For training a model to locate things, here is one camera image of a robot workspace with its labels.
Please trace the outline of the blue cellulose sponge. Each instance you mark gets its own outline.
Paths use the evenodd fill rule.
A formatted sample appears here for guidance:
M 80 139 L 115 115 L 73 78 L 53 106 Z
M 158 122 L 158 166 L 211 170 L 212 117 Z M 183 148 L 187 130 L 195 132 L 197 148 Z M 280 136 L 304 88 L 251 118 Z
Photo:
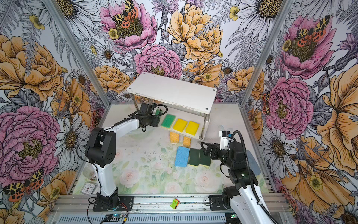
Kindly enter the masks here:
M 186 167 L 189 159 L 190 148 L 178 147 L 174 165 L 176 167 Z

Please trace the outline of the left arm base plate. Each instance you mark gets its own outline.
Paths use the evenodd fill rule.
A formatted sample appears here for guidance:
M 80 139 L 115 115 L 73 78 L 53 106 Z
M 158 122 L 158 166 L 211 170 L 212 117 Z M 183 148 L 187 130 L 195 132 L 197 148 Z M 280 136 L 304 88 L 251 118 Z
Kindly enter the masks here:
M 134 196 L 104 197 L 102 195 L 96 199 L 93 206 L 94 212 L 105 211 L 132 211 Z

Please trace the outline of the yellow sponge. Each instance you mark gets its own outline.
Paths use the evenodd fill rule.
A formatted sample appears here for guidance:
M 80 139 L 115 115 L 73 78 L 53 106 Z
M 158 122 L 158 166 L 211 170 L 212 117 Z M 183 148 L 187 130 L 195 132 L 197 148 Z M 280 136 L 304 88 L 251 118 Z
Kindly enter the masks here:
M 177 119 L 177 121 L 175 122 L 173 129 L 175 131 L 178 131 L 180 133 L 182 133 L 185 129 L 185 127 L 187 126 L 187 121 L 183 120 L 183 119 Z
M 188 123 L 188 126 L 186 127 L 186 133 L 195 136 L 199 129 L 199 126 L 200 125 L 198 123 L 190 121 Z

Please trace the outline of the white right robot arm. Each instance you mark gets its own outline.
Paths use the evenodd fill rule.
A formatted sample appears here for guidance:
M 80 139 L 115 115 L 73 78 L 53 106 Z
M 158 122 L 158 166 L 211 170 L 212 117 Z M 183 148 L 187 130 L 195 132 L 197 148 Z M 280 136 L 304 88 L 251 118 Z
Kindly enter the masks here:
M 223 190 L 223 203 L 232 209 L 242 224 L 276 224 L 264 202 L 258 181 L 250 168 L 244 143 L 232 141 L 227 149 L 217 143 L 202 142 L 201 150 L 212 160 L 219 160 L 228 168 L 228 177 L 233 186 Z

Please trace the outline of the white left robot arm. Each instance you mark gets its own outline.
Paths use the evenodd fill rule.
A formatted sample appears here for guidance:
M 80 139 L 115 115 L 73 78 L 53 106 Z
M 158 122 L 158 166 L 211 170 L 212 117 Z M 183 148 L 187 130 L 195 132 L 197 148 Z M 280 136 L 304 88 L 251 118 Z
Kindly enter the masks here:
M 86 144 L 85 156 L 95 169 L 99 183 L 95 211 L 101 209 L 114 211 L 120 206 L 118 188 L 112 170 L 117 152 L 117 139 L 139 128 L 145 132 L 148 126 L 158 127 L 160 116 L 168 111 L 166 106 L 164 108 L 165 110 L 161 110 L 156 103 L 142 103 L 140 108 L 127 118 L 110 127 L 96 127 L 92 130 Z

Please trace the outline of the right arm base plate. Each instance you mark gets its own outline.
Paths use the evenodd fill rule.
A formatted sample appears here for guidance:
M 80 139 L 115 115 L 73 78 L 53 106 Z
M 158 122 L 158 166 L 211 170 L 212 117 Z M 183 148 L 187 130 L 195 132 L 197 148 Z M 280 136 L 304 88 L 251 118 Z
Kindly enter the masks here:
M 209 206 L 211 211 L 230 211 L 232 210 L 227 198 L 219 195 L 209 196 Z

